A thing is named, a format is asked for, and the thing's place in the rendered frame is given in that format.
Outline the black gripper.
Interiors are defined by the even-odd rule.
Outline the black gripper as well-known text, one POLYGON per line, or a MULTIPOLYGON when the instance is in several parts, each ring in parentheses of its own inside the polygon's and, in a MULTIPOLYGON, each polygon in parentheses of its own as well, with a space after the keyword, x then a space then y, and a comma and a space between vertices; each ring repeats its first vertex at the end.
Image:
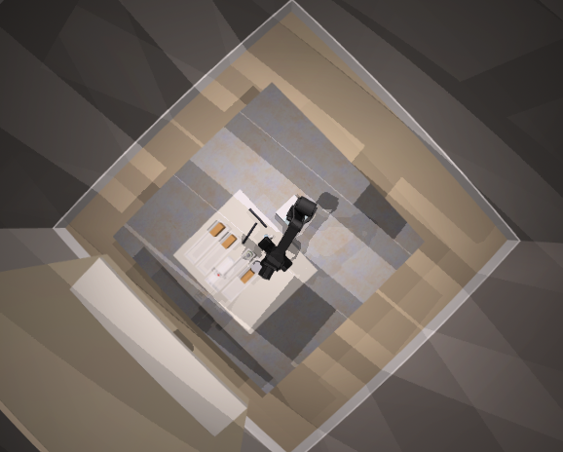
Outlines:
MULTIPOLYGON (((258 246, 259 246, 262 250, 264 250, 266 253, 268 253, 268 252, 271 251, 272 248, 273 248, 274 246, 276 246, 276 245, 275 245, 268 237, 265 237, 265 238, 258 244, 258 246)), ((287 271, 291 266, 292 266, 292 262, 291 262, 287 257, 285 257, 285 258, 284 258, 284 265, 283 265, 283 267, 281 268, 281 270, 282 270, 283 272, 285 272, 285 271, 287 271)))

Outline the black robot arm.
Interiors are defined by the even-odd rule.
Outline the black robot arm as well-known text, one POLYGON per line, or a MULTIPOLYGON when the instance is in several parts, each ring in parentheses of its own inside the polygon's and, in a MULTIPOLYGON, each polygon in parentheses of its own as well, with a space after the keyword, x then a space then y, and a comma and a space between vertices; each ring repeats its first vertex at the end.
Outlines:
POLYGON ((281 270, 284 265, 285 252, 297 233, 302 230, 304 224, 314 217, 317 209, 316 203, 303 196, 298 197, 297 201, 291 206, 286 215, 286 220, 289 221, 289 224, 279 244, 274 246, 260 262, 262 268, 258 275, 262 277, 262 279, 269 281, 275 271, 281 270), (305 215, 310 217, 310 219, 304 222, 305 215))

